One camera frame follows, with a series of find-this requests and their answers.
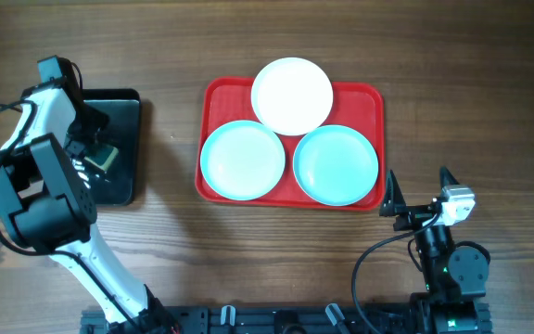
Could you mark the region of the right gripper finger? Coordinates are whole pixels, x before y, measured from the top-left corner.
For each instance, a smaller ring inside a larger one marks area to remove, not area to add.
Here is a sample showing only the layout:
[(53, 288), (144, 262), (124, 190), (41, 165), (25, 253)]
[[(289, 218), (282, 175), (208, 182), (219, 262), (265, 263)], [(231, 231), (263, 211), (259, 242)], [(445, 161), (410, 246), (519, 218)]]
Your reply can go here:
[(452, 175), (452, 173), (446, 166), (441, 166), (439, 168), (439, 181), (440, 188), (459, 185), (457, 179)]
[(401, 188), (392, 170), (387, 172), (386, 191), (381, 202), (379, 215), (392, 217), (403, 215), (407, 212), (407, 205), (401, 193)]

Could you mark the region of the green and yellow sponge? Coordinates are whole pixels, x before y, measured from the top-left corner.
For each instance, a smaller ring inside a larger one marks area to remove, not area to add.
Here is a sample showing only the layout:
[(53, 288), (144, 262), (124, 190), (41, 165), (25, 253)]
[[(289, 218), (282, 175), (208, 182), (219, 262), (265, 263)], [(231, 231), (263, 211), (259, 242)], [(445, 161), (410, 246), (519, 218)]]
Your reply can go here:
[(113, 161), (117, 158), (119, 150), (111, 145), (98, 143), (90, 146), (84, 155), (84, 159), (106, 173)]

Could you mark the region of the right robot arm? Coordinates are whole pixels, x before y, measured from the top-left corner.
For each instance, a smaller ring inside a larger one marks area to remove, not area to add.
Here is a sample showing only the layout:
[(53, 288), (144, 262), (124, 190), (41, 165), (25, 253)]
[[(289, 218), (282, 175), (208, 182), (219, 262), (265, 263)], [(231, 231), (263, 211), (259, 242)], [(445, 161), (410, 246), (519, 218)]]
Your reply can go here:
[(451, 229), (464, 222), (476, 205), (473, 190), (450, 171), (439, 170), (439, 196), (409, 206), (392, 171), (379, 214), (396, 219), (393, 229), (413, 233), (425, 293), (410, 297), (413, 333), (491, 333), (486, 296), (490, 253), (473, 241), (453, 240)]

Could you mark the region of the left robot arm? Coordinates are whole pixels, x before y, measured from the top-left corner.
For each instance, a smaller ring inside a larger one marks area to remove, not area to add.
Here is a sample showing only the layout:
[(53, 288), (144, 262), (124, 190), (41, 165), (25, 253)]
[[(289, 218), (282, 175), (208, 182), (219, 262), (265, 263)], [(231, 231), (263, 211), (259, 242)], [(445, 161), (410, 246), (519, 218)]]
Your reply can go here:
[(102, 309), (107, 333), (178, 333), (181, 325), (103, 239), (98, 205), (134, 197), (141, 99), (132, 88), (87, 89), (52, 56), (12, 108), (0, 148), (0, 243), (68, 269)]

